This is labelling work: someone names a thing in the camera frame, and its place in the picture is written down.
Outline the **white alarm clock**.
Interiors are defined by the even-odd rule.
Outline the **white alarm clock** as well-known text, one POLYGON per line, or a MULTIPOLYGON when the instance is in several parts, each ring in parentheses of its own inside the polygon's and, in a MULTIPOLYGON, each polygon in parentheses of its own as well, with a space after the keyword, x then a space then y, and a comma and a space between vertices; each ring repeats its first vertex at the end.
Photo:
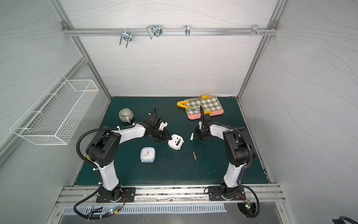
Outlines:
POLYGON ((184 139, 177 134, 171 135, 171 139, 168 141, 169 147, 174 150, 180 150, 183 143, 184 139))

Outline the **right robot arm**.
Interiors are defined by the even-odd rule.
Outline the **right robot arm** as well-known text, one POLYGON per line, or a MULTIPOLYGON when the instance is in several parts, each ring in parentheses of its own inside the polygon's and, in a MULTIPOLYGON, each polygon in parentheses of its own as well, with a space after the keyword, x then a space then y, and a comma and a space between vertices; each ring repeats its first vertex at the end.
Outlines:
POLYGON ((217 137, 224 141, 228 168, 222 179, 220 191, 223 199, 231 200, 238 190, 244 188, 241 178, 245 169, 252 164, 255 158, 252 139, 247 128, 233 127, 212 121, 202 106, 199 107, 199 112, 199 126, 195 128, 193 137, 203 141, 210 137, 217 137))

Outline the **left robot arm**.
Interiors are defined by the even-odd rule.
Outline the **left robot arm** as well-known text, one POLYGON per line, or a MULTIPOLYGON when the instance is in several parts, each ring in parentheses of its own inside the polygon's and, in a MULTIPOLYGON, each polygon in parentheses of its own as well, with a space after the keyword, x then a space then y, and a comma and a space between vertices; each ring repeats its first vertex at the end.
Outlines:
POLYGON ((115 157, 120 144, 142 138, 152 137, 155 141, 168 141, 171 139, 166 130, 168 123, 155 114, 150 114, 141 122, 134 122, 130 126, 116 128, 98 128, 90 131, 96 135, 86 148, 85 160, 99 174, 100 187, 97 203, 123 202, 125 196, 130 196, 121 188, 121 183, 115 170, 115 157))

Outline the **blue alarm clock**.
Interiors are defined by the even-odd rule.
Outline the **blue alarm clock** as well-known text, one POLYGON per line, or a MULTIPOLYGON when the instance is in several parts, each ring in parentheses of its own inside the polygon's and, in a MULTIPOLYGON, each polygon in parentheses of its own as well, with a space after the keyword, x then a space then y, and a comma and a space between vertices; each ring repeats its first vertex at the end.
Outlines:
POLYGON ((144 147, 140 152, 140 160, 142 163, 152 163, 156 158, 156 150, 153 147, 144 147))

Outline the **pink tray checkered cloth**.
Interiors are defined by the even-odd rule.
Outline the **pink tray checkered cloth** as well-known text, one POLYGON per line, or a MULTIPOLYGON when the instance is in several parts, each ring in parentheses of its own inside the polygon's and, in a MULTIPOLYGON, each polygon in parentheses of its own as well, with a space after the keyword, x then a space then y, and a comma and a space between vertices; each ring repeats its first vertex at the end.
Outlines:
MULTIPOLYGON (((206 99, 189 99, 190 102, 186 103, 186 105, 190 106, 190 107, 194 107, 194 108, 198 108, 200 107, 200 105, 202 105, 204 110, 209 110, 212 112, 212 114, 210 116, 217 116, 217 115, 222 115, 224 113, 224 109, 221 105, 221 103, 219 102, 218 98, 214 95, 210 95, 208 98, 206 99)), ((192 109, 188 109, 185 108, 187 117, 190 120, 195 120, 195 119, 199 119, 200 118, 200 111, 198 110, 192 110, 192 109)))

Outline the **yellow steel tongs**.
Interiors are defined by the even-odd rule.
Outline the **yellow steel tongs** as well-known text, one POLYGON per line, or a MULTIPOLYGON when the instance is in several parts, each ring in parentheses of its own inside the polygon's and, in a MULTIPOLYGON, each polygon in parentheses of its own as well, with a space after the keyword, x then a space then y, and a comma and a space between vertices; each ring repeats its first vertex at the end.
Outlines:
MULTIPOLYGON (((206 99, 206 98, 208 98, 208 97, 209 97, 209 95, 206 94, 206 95, 202 95, 201 97, 196 97, 196 98, 194 98, 194 99, 206 99)), ((189 103, 189 102, 190 102, 189 99, 188 99, 188 100, 184 100, 184 101, 180 101, 180 102, 177 102, 177 106, 178 106, 178 107, 181 107, 181 108, 192 109, 192 110, 198 110, 198 111, 200 110, 200 109, 198 109, 198 108, 194 108, 194 107, 190 107, 190 106, 186 105, 186 103, 189 103)), ((209 114, 209 115, 212 114, 212 112, 209 111, 209 110, 204 110, 203 113, 204 113, 204 114, 209 114)))

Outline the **metal hook clamp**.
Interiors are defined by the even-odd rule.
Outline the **metal hook clamp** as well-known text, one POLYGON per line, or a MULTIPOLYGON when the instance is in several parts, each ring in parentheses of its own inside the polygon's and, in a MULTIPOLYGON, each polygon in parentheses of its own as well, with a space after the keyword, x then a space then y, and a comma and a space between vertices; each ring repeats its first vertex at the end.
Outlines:
POLYGON ((128 32, 126 29, 121 33, 119 45, 122 43, 125 43, 125 47, 127 48, 129 45, 129 42, 132 41, 132 34, 128 32))
POLYGON ((153 39, 154 37, 159 37, 163 33, 161 26, 155 25, 155 24, 147 26, 146 31, 147 31, 150 39, 153 39))
POLYGON ((186 35, 186 36, 190 36, 190 26, 189 26, 189 25, 185 25, 185 26, 184 26, 184 30, 185 30, 185 35, 186 35))
POLYGON ((260 31, 257 25, 254 25, 254 26, 252 27, 252 30, 251 30, 251 31, 248 31, 248 32, 243 31, 242 33, 243 33, 244 35, 251 35, 251 36, 267 35, 267 32, 266 32, 266 31, 260 31))

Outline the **aluminium crossbar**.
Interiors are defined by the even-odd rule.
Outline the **aluminium crossbar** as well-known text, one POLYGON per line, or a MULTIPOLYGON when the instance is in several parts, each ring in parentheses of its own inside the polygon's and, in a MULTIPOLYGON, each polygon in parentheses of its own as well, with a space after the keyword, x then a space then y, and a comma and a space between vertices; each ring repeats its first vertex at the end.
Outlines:
MULTIPOLYGON (((64 30, 65 36, 121 36, 125 29, 69 29, 64 30)), ((146 28, 126 29, 135 36, 149 36, 146 28)), ((162 28, 161 36, 186 36, 184 27, 182 28, 162 28)), ((251 31, 252 28, 193 28, 190 27, 190 36, 234 36, 244 35, 242 32, 251 31)), ((276 35, 277 29, 259 28, 266 31, 267 35, 276 35)))

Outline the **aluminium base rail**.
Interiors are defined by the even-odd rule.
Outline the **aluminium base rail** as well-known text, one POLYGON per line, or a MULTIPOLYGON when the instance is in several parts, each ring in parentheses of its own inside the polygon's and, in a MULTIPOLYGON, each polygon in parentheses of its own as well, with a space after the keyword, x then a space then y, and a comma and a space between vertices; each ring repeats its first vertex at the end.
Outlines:
MULTIPOLYGON (((286 198, 279 184, 246 184, 255 193, 259 202, 286 202, 286 198)), ((55 205, 74 205, 88 197, 97 186, 64 187, 55 205)), ((254 194, 248 190, 241 190, 231 200, 225 200, 221 195, 208 188, 208 185, 134 185, 123 186, 126 203, 129 204, 159 204, 159 203, 235 203, 244 202, 244 198, 255 202, 254 194)))

